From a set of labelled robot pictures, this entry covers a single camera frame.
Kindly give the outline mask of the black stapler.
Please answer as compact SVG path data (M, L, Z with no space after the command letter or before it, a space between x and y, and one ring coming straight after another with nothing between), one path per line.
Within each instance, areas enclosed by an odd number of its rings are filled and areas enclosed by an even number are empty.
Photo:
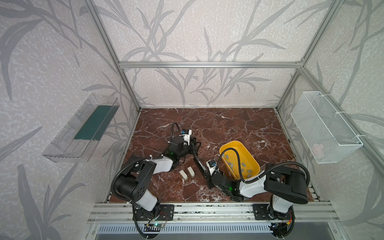
M194 155L194 161L197 167L199 168L200 172L203 174L204 178L208 180L211 177L211 173L203 164L203 162L201 161L198 155Z

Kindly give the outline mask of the white mini stapler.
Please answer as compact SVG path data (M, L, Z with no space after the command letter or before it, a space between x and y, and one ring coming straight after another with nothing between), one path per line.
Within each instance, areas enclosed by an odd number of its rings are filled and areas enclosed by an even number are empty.
M183 170L180 170L179 171L180 175L182 176L183 180L186 181L188 179L188 176L187 174L183 171Z
M190 176L193 178L195 176L194 170L192 169L192 167L188 167L187 169L188 169Z

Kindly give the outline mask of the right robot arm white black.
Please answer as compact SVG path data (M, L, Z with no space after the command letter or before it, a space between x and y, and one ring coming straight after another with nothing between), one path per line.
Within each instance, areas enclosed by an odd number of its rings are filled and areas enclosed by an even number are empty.
M250 180L231 180L219 170L216 161L207 163L209 183L224 192L232 201L242 202L262 193L272 194L268 208L271 217L286 214L293 204L309 202L307 188L310 173L304 165L294 162L267 164L266 170Z

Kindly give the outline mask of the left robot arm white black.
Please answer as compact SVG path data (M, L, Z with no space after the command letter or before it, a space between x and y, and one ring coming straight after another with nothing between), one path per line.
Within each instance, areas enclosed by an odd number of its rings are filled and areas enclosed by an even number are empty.
M171 172L179 166L180 159L187 155L197 156L200 146L195 137L186 141L179 136L170 140L166 150L159 156L132 156L112 180L112 195L133 207L142 208L148 214L158 215L160 200L148 190L152 176Z

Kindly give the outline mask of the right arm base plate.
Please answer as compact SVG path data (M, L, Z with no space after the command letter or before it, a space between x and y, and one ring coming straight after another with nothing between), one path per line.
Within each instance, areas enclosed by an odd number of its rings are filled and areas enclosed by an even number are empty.
M253 204L252 208L257 221L289 221L293 210L293 206L291 206L287 213L276 212L270 208L270 204Z

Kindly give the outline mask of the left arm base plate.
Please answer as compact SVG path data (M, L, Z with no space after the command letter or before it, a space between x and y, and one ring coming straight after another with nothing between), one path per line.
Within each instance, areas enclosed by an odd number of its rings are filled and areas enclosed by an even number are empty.
M175 205L157 204L152 211L144 208L133 207L133 214L137 221L172 221L175 213Z

